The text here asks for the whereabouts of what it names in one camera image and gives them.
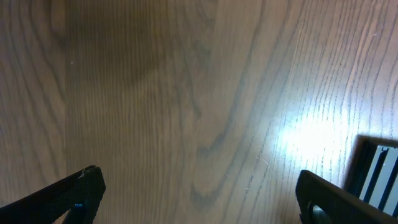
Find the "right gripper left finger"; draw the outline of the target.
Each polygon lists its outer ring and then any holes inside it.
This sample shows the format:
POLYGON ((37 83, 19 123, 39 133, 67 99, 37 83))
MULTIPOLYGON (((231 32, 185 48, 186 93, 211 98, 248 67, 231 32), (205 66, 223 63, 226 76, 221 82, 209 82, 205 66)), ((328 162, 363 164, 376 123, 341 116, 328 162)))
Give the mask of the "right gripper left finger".
POLYGON ((1 208, 1 223, 93 223, 106 190, 102 171, 89 166, 1 208))

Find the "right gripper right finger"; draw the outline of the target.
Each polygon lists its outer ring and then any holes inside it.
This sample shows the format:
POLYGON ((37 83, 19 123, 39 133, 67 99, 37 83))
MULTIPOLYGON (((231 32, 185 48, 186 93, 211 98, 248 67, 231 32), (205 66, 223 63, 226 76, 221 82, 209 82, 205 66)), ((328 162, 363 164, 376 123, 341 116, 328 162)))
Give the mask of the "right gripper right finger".
POLYGON ((309 170, 302 170, 295 194, 302 223, 387 223, 397 219, 363 202, 309 170))

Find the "black and white slatted fixture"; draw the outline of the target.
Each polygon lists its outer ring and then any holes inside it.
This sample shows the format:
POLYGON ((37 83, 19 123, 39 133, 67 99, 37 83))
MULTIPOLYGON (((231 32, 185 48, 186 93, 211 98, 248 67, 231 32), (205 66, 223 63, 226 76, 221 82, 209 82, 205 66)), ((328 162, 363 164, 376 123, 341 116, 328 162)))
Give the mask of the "black and white slatted fixture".
POLYGON ((397 140, 358 135, 343 188, 397 218, 397 140))

